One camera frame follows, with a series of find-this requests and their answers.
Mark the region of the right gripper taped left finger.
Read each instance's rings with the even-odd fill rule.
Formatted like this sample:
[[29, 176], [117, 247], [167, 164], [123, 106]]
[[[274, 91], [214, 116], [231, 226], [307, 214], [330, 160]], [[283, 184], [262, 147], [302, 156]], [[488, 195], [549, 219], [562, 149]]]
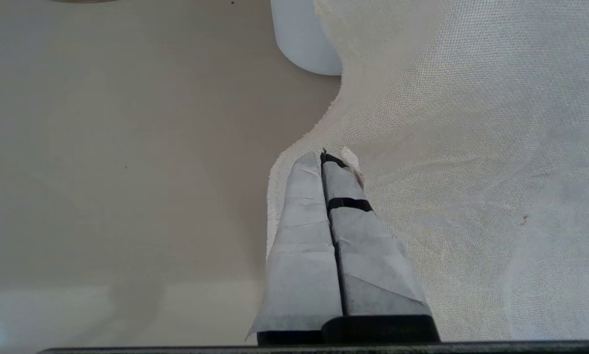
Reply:
[[321, 344], [343, 316], [339, 269], [317, 157], [297, 159], [266, 262], [266, 287], [249, 333], [260, 345]]

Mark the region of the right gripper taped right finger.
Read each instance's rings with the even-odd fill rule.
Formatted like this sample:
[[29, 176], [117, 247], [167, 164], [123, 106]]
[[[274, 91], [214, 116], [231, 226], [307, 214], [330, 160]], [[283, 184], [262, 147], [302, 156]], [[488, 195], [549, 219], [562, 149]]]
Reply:
[[379, 220], [355, 171], [323, 151], [321, 177], [343, 316], [322, 327], [332, 344], [439, 343], [422, 286], [402, 242]]

